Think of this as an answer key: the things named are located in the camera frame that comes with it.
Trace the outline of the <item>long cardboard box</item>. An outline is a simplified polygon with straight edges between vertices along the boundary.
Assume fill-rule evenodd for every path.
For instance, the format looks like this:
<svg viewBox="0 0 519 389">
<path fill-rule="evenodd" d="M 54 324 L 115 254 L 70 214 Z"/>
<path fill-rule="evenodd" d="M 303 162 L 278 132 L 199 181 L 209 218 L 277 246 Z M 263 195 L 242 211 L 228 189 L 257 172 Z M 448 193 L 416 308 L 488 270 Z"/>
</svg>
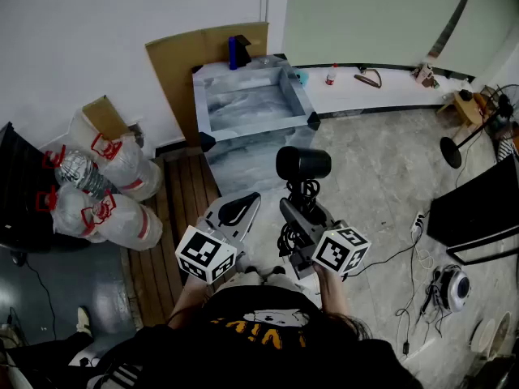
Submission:
<svg viewBox="0 0 519 389">
<path fill-rule="evenodd" d="M 131 133 L 107 96 L 85 105 L 82 112 L 105 139 L 113 141 Z"/>
</svg>

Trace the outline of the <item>white ledge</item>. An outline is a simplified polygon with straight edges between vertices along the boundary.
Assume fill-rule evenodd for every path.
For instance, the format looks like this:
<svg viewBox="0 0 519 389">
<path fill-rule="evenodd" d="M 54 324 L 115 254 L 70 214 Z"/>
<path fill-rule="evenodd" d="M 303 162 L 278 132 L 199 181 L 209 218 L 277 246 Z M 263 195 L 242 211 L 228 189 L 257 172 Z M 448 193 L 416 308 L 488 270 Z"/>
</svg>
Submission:
<svg viewBox="0 0 519 389">
<path fill-rule="evenodd" d="M 348 110 L 378 109 L 385 107 L 442 105 L 450 94 L 460 90 L 474 92 L 469 82 L 436 75 L 437 88 L 426 88 L 415 81 L 409 71 L 383 69 L 377 71 L 382 87 L 374 88 L 357 80 L 357 67 L 339 66 L 335 82 L 327 85 L 325 79 L 330 68 L 308 67 L 303 69 L 308 79 L 304 89 L 318 114 Z"/>
</svg>

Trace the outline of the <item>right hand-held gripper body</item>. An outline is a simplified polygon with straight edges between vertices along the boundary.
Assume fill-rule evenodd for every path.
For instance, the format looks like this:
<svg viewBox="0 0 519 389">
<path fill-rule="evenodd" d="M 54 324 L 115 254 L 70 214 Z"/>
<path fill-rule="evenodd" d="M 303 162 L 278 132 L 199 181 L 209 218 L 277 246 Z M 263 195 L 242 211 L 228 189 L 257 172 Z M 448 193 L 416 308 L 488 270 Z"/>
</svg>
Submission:
<svg viewBox="0 0 519 389">
<path fill-rule="evenodd" d="M 295 229 L 293 244 L 289 261 L 300 280 L 313 272 L 314 264 L 345 277 L 371 247 L 360 231 L 343 220 L 329 221 L 324 227 L 305 222 Z"/>
</svg>

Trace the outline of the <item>black cabinet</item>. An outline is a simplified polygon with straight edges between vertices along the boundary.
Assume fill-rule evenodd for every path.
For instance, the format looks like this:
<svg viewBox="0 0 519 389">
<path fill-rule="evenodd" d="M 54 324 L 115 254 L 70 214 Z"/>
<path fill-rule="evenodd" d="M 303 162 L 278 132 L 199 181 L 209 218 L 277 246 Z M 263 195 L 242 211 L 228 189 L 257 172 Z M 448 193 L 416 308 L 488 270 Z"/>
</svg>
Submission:
<svg viewBox="0 0 519 389">
<path fill-rule="evenodd" d="M 90 245 L 86 239 L 54 232 L 45 196 L 59 184 L 44 159 L 10 122 L 0 129 L 0 249 L 49 253 Z"/>
</svg>

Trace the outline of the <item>black standing fan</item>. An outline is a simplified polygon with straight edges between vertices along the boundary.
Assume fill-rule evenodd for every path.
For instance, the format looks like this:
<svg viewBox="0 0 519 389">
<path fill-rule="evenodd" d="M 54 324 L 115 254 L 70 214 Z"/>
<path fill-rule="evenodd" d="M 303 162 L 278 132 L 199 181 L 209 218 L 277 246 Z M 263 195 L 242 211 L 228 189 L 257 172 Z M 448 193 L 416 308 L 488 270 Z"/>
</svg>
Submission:
<svg viewBox="0 0 519 389">
<path fill-rule="evenodd" d="M 496 122 L 509 122 L 514 114 L 519 113 L 519 84 L 507 84 L 498 86 L 496 89 L 487 88 L 483 94 L 472 92 L 472 96 L 487 115 L 487 120 L 472 130 L 466 128 L 470 133 L 463 140 L 456 141 L 456 135 L 445 136 L 440 140 L 442 156 L 454 169 L 461 167 L 461 149 L 467 143 L 480 136 Z"/>
</svg>

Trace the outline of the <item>black bottle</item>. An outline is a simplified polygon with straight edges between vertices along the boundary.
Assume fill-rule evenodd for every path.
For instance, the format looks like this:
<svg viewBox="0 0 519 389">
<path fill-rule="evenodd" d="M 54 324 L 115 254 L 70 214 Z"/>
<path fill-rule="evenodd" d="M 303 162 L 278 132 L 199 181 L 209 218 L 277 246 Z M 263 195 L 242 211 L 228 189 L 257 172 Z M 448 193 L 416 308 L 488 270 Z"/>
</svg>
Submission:
<svg viewBox="0 0 519 389">
<path fill-rule="evenodd" d="M 250 41 L 244 35 L 234 37 L 235 41 L 235 59 L 236 66 L 243 67 L 251 62 L 251 57 L 247 52 L 247 47 L 251 45 Z"/>
</svg>

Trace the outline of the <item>person's black printed t-shirt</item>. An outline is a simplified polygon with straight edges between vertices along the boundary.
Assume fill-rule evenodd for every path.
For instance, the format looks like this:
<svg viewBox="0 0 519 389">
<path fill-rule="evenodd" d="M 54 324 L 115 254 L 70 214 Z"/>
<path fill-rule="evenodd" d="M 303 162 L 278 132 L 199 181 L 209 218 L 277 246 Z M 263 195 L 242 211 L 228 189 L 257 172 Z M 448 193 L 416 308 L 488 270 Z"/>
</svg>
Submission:
<svg viewBox="0 0 519 389">
<path fill-rule="evenodd" d="M 183 327 L 146 327 L 97 368 L 85 389 L 423 389 L 389 342 L 267 285 L 222 290 Z"/>
</svg>

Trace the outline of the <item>stack of plates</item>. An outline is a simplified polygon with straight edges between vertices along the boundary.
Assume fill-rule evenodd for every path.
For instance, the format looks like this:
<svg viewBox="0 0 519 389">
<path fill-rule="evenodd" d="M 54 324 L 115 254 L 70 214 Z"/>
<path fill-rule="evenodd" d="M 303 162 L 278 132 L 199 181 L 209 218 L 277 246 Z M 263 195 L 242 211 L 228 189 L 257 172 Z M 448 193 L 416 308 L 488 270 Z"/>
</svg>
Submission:
<svg viewBox="0 0 519 389">
<path fill-rule="evenodd" d="M 488 361 L 494 360 L 508 334 L 511 319 L 511 312 L 505 311 L 498 318 L 487 316 L 479 320 L 470 338 L 470 350 Z"/>
</svg>

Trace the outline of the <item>black table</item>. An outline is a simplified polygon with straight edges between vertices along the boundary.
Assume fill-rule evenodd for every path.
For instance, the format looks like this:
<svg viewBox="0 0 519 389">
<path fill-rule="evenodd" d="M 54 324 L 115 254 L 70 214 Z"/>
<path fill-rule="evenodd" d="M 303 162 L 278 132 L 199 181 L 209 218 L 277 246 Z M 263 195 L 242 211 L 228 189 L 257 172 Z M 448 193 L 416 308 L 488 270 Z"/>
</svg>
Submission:
<svg viewBox="0 0 519 389">
<path fill-rule="evenodd" d="M 446 247 L 461 266 L 488 263 L 519 254 L 519 246 L 471 260 L 462 251 L 519 235 L 519 158 L 507 156 L 462 186 L 433 199 L 427 235 Z"/>
</svg>

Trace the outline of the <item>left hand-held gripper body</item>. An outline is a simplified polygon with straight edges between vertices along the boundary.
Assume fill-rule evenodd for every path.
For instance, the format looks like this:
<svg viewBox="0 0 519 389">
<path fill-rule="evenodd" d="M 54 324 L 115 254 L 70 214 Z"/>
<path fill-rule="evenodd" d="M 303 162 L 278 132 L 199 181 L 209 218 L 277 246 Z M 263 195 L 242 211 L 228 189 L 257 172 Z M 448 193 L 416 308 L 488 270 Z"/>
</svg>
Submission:
<svg viewBox="0 0 519 389">
<path fill-rule="evenodd" d="M 196 226 L 189 225 L 175 255 L 179 267 L 207 284 L 219 280 L 231 269 L 248 232 L 248 217 L 225 224 L 216 212 L 201 216 Z"/>
</svg>

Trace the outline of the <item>round grey white appliance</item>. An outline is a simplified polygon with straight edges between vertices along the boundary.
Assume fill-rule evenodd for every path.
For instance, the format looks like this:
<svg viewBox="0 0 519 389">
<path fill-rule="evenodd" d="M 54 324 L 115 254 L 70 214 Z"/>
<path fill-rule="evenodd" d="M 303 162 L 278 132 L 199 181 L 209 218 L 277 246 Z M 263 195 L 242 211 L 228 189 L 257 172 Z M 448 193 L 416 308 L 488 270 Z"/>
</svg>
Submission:
<svg viewBox="0 0 519 389">
<path fill-rule="evenodd" d="M 433 301 L 443 310 L 461 312 L 468 299 L 470 287 L 469 277 L 458 265 L 437 267 L 433 272 Z"/>
</svg>

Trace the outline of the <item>white plastic container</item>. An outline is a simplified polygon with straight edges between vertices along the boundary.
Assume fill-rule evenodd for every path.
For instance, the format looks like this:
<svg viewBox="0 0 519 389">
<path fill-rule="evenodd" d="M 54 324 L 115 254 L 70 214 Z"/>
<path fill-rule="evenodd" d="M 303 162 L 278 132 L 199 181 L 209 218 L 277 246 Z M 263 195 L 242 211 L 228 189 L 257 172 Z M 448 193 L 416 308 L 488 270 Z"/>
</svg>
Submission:
<svg viewBox="0 0 519 389">
<path fill-rule="evenodd" d="M 103 134 L 90 122 L 81 109 L 77 110 L 68 127 L 66 141 L 68 145 L 89 151 L 104 143 Z"/>
</svg>

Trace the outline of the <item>striped cloth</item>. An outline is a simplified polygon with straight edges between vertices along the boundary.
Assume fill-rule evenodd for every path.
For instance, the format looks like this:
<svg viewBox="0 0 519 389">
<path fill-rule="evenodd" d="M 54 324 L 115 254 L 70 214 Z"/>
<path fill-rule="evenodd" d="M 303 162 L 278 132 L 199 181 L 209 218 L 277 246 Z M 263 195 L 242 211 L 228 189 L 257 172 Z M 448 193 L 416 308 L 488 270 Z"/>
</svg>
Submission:
<svg viewBox="0 0 519 389">
<path fill-rule="evenodd" d="M 513 142 L 514 137 L 512 134 L 506 134 L 498 142 L 496 160 L 501 162 L 508 156 L 519 157 L 519 151 L 517 150 L 515 143 Z"/>
</svg>

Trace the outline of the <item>pink box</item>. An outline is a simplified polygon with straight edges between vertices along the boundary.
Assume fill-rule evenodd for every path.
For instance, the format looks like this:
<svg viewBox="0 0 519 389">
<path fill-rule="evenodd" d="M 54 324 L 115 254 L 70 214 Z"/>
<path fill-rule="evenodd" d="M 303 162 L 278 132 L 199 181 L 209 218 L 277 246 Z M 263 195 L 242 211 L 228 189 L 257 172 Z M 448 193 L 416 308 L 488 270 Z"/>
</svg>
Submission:
<svg viewBox="0 0 519 389">
<path fill-rule="evenodd" d="M 413 74 L 415 82 L 425 88 L 430 88 L 434 85 L 434 72 L 428 63 L 421 64 Z"/>
</svg>

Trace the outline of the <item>crumpled clear water jug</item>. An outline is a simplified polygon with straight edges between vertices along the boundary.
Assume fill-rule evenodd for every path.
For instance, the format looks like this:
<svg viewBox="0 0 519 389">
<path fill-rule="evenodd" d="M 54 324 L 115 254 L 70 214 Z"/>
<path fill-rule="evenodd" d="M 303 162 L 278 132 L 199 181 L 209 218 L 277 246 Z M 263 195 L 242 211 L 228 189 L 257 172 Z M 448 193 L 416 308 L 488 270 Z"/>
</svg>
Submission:
<svg viewBox="0 0 519 389">
<path fill-rule="evenodd" d="M 62 145 L 59 152 L 46 151 L 42 164 L 44 168 L 54 170 L 60 186 L 71 183 L 94 199 L 102 199 L 106 192 L 119 193 L 115 185 L 100 173 L 97 164 L 81 151 L 67 151 Z"/>
</svg>

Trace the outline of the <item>wooden slatted platform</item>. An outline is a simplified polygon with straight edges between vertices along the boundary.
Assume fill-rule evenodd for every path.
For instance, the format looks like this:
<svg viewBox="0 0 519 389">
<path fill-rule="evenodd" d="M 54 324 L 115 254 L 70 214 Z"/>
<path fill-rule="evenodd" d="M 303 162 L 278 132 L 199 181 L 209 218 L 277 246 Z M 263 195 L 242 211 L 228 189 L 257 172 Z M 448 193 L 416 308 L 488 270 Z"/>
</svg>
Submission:
<svg viewBox="0 0 519 389">
<path fill-rule="evenodd" d="M 164 177 L 157 193 L 144 201 L 161 220 L 163 233 L 149 250 L 121 249 L 123 277 L 135 328 L 164 323 L 180 297 L 186 275 L 175 249 L 189 225 L 219 197 L 204 155 L 158 157 Z"/>
</svg>

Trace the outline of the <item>brown cardboard sheet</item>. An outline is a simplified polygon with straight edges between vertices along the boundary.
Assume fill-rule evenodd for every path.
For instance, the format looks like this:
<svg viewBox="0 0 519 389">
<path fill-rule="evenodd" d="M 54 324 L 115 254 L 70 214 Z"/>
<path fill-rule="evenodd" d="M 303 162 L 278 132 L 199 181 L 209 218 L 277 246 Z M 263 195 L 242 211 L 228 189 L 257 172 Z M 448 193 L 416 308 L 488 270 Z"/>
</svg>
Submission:
<svg viewBox="0 0 519 389">
<path fill-rule="evenodd" d="M 228 39 L 237 35 L 243 35 L 250 41 L 247 51 L 252 57 L 267 53 L 267 22 L 205 28 L 167 36 L 145 45 L 165 98 L 190 147 L 200 145 L 192 69 L 215 62 L 228 62 Z"/>
</svg>

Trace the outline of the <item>wooden stool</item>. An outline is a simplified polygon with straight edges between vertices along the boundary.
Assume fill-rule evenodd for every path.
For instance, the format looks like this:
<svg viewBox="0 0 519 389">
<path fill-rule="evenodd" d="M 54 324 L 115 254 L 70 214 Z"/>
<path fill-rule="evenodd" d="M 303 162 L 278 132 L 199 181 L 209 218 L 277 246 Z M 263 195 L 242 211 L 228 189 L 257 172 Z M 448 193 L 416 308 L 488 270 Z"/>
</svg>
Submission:
<svg viewBox="0 0 519 389">
<path fill-rule="evenodd" d="M 482 111 L 479 103 L 473 96 L 469 100 L 464 100 L 460 92 L 453 92 L 448 97 L 447 102 L 436 113 L 443 113 L 443 111 L 451 107 L 457 111 L 461 124 L 469 130 L 482 125 L 487 120 L 487 115 Z"/>
</svg>

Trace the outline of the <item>person's right forearm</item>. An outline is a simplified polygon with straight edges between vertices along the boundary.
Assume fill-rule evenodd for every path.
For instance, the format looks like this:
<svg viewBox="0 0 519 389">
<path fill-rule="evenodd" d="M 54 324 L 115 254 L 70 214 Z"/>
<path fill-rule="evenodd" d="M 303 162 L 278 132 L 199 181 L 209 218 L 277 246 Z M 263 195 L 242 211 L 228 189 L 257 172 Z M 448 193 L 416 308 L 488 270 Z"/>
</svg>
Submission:
<svg viewBox="0 0 519 389">
<path fill-rule="evenodd" d="M 317 263 L 313 264 L 313 268 L 319 280 L 322 309 L 324 312 L 327 314 L 348 316 L 349 310 L 340 276 L 336 272 L 329 271 Z"/>
</svg>

